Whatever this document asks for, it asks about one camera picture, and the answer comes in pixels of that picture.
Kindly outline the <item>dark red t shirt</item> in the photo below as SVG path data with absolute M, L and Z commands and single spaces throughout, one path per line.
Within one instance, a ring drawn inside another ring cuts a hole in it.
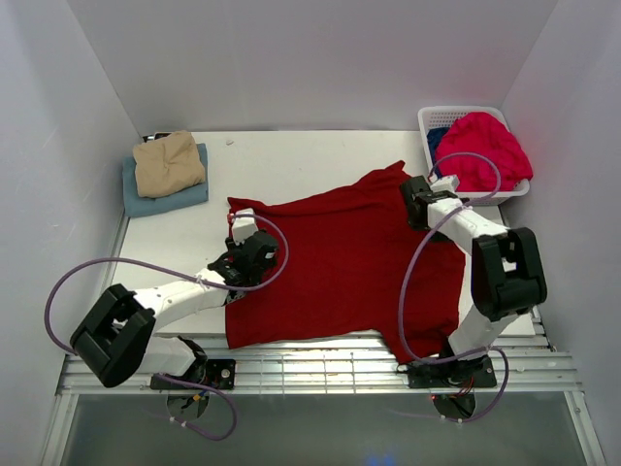
M 229 198 L 231 211 L 251 208 L 281 230 L 290 255 L 281 275 L 225 309 L 231 349 L 374 330 L 400 363 L 398 304 L 411 257 L 424 235 L 409 227 L 400 185 L 402 161 L 358 182 L 306 199 L 266 205 Z M 439 352 L 459 323 L 465 255 L 430 242 L 415 264 L 406 295 L 404 330 L 420 356 Z

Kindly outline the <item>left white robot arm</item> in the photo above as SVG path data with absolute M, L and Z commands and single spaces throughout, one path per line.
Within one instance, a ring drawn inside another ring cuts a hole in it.
M 208 357 L 192 340 L 155 334 L 163 327 L 205 310 L 222 308 L 262 283 L 277 265 L 278 241 L 265 230 L 235 243 L 188 281 L 129 290 L 108 287 L 70 339 L 74 352 L 106 388 L 135 373 L 163 374 L 184 387 L 205 380 Z

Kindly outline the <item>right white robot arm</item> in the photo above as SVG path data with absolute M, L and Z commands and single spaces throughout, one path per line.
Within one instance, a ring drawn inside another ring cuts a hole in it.
M 509 229 L 473 210 L 449 190 L 434 190 L 423 176 L 400 185 L 412 229 L 424 231 L 403 279 L 398 305 L 402 346 L 414 361 L 439 365 L 441 379 L 460 385 L 474 372 L 472 359 L 492 349 L 495 340 L 519 316 L 547 298 L 547 284 L 535 233 L 526 227 Z M 409 278 L 427 243 L 443 235 L 471 257 L 473 305 L 447 338 L 450 354 L 420 357 L 409 348 L 404 311 Z

